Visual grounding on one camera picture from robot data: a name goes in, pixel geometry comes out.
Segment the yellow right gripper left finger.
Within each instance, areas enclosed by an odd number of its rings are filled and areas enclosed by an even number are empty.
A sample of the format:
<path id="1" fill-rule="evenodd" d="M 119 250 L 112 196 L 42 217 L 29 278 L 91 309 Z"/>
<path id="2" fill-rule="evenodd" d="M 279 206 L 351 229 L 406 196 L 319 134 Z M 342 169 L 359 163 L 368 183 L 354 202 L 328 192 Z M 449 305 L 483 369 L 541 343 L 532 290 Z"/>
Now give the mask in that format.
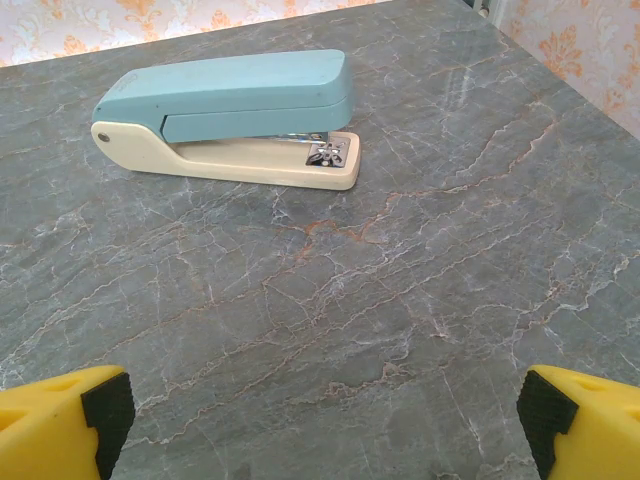
<path id="1" fill-rule="evenodd" d="M 1 392 L 3 479 L 109 479 L 135 418 L 130 376 L 97 366 Z"/>

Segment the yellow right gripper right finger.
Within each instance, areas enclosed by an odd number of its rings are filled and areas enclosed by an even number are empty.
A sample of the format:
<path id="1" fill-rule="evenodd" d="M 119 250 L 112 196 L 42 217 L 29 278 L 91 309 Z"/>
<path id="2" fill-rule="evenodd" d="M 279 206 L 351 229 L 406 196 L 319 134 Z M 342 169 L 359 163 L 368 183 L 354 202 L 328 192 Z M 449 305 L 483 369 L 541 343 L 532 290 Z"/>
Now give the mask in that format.
<path id="1" fill-rule="evenodd" d="M 639 477 L 638 387 L 534 365 L 516 407 L 540 478 Z"/>

